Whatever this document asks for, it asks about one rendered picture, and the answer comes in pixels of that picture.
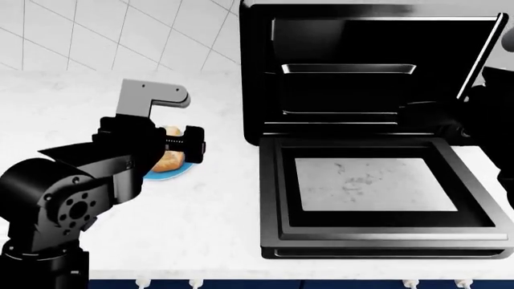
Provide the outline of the black toaster oven body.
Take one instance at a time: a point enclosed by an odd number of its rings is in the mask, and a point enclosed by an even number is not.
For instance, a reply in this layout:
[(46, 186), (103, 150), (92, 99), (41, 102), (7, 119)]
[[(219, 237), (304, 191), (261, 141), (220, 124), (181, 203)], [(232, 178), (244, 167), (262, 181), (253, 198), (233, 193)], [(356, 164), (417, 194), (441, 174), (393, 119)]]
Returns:
[[(400, 107), (463, 100), (507, 26), (499, 10), (449, 3), (242, 0), (243, 133), (267, 137), (433, 136), (403, 132)], [(284, 74), (283, 64), (413, 64), (412, 74)]]

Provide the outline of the golden bread loaf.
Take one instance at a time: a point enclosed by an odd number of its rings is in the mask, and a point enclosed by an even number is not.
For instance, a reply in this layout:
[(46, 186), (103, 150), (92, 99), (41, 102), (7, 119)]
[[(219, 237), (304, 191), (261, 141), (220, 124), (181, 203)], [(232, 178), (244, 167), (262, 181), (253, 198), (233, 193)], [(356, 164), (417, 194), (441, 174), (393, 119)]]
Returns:
[[(182, 136), (182, 131), (175, 126), (164, 126), (167, 136)], [(185, 154), (178, 151), (165, 151), (162, 158), (154, 165), (154, 173), (165, 173), (180, 169), (185, 162)]]

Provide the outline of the black oven door with window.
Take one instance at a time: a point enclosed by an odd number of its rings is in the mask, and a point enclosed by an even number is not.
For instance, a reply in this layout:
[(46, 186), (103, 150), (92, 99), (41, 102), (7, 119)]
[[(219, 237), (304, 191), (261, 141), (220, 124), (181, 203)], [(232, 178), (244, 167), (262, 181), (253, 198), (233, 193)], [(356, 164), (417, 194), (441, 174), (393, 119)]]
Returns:
[(503, 259), (514, 221), (443, 139), (262, 139), (267, 259)]

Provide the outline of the silver oven tray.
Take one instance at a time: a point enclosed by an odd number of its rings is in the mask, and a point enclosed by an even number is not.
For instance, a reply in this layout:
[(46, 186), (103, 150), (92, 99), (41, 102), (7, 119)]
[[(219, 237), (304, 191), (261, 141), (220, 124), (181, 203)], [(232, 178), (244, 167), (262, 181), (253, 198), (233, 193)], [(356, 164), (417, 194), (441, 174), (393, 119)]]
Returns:
[(413, 64), (283, 64), (284, 74), (412, 74)]

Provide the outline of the blue cabinet front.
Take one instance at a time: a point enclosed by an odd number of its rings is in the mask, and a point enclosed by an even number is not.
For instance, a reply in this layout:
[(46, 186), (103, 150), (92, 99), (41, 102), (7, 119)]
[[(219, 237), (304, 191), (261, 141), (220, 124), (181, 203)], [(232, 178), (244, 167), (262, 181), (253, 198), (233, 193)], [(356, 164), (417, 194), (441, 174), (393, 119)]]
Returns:
[[(139, 289), (135, 280), (91, 280), (88, 289)], [(152, 280), (145, 289), (193, 289), (188, 280)], [(409, 289), (401, 280), (258, 280), (203, 281), (198, 289)], [(452, 280), (421, 280), (417, 289), (457, 288)], [(471, 289), (514, 289), (514, 280), (474, 280)]]

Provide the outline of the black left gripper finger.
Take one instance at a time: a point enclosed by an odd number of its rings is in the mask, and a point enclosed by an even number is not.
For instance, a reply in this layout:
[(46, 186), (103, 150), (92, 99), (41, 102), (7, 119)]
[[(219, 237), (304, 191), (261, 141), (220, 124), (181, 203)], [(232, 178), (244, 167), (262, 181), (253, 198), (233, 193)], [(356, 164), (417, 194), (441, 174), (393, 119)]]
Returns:
[(183, 134), (185, 161), (200, 164), (206, 151), (205, 131), (202, 127), (186, 126)]

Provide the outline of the blue round plate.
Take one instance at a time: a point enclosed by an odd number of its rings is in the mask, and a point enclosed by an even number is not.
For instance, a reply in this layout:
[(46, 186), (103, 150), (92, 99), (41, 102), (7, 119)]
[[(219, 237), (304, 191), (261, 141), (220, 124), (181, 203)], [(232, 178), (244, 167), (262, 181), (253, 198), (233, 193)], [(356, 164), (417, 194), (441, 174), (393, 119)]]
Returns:
[(151, 180), (151, 181), (161, 181), (161, 180), (169, 180), (174, 177), (179, 177), (183, 175), (184, 173), (187, 173), (191, 168), (194, 167), (194, 163), (184, 163), (181, 168), (176, 170), (170, 170), (163, 173), (155, 173), (153, 171), (149, 171), (145, 176), (145, 180)]

